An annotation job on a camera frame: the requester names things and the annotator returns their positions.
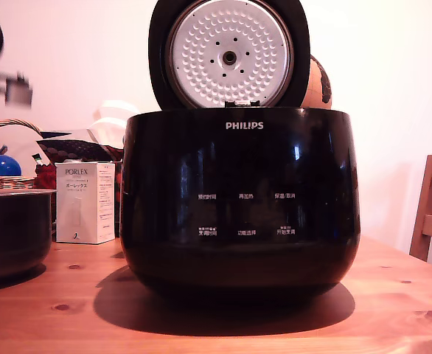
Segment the rice cooker lid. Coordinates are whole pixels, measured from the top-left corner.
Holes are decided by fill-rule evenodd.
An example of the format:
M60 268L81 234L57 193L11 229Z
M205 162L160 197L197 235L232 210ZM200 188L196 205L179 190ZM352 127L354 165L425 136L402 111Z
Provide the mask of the rice cooker lid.
M281 1L296 2L302 12L298 0ZM222 108L252 102L272 107L283 98L284 106L286 102L300 106L304 95L299 92L306 92L310 74L306 18L302 12L305 25L298 24L293 33L272 6L276 3L280 0L194 1L181 11L162 46L160 73L153 72L150 58L154 92L155 81L163 76L178 98L173 101L177 104L169 105L156 95L159 105L163 109ZM301 87L290 90L290 85Z

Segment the wicker basket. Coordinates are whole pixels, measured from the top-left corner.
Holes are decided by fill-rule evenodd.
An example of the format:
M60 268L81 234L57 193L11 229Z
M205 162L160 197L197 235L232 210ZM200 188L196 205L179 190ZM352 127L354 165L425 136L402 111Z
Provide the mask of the wicker basket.
M41 131L35 125L20 120L20 119L7 119L0 121L0 128L5 127L7 125L22 125L24 127L33 129L36 133L41 134ZM0 176L0 189L32 189L34 186L34 177L9 177L9 176Z
M0 177L0 189L5 190L31 190L34 187L34 178L27 177Z

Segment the chair backrest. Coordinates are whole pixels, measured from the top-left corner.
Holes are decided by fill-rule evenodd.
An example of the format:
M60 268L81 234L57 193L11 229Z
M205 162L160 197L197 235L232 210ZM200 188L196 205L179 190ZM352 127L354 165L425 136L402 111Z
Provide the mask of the chair backrest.
M417 207L416 223L409 254L425 262L428 261L432 237L432 155L425 164L424 179Z

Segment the table surface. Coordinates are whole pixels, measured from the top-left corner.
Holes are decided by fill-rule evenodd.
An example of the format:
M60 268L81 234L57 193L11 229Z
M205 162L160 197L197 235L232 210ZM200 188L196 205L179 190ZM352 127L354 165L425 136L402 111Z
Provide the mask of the table surface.
M432 353L432 265L366 237L342 284L301 310L167 304L119 239L53 243L44 265L0 288L0 353Z

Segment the white wall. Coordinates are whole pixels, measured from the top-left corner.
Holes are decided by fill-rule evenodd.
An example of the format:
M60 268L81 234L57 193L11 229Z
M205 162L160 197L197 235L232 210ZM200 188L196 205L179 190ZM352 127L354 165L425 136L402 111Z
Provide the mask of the white wall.
M0 0L0 70L34 86L31 111L0 119L85 128L103 100L158 110L147 70L155 1ZM432 0L302 0L312 53L327 70L334 109L351 115L363 234L407 252L426 155L432 153ZM35 134L6 128L10 154L32 173Z

